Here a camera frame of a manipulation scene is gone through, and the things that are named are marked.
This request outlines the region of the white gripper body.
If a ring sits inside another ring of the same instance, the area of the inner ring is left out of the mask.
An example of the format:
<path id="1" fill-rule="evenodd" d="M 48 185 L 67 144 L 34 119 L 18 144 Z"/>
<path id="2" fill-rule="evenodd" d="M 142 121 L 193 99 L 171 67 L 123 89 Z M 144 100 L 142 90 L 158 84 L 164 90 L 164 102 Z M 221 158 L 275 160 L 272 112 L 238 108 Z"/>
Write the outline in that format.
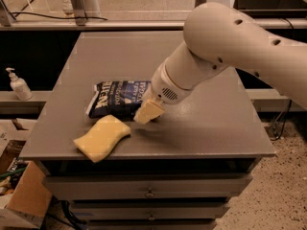
<path id="1" fill-rule="evenodd" d="M 151 83 L 143 95 L 143 101 L 154 100 L 159 104 L 178 104 L 187 98 L 192 90 L 186 90 L 173 83 L 167 74 L 166 62 L 155 70 Z"/>

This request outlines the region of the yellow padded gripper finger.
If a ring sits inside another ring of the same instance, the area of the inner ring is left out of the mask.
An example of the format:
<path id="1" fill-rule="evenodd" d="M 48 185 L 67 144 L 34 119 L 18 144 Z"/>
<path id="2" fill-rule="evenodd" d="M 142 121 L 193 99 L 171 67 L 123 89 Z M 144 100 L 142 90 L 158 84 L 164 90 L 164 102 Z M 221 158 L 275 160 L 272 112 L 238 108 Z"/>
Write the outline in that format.
<path id="1" fill-rule="evenodd" d="M 157 118 L 165 112 L 165 109 L 159 102 L 153 99 L 147 99 L 136 111 L 133 120 L 138 124 L 145 125 L 150 120 Z"/>

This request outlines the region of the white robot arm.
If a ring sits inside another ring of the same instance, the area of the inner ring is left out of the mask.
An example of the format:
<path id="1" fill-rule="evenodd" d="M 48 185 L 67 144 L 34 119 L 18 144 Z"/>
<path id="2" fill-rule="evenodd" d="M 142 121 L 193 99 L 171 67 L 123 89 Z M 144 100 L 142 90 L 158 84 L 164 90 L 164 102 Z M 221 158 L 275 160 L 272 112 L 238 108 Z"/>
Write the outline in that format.
<path id="1" fill-rule="evenodd" d="M 232 66 L 307 108 L 307 44 L 261 28 L 248 15 L 207 2 L 187 16 L 183 41 L 160 64 L 134 120 L 146 124 L 178 104 L 202 81 Z"/>

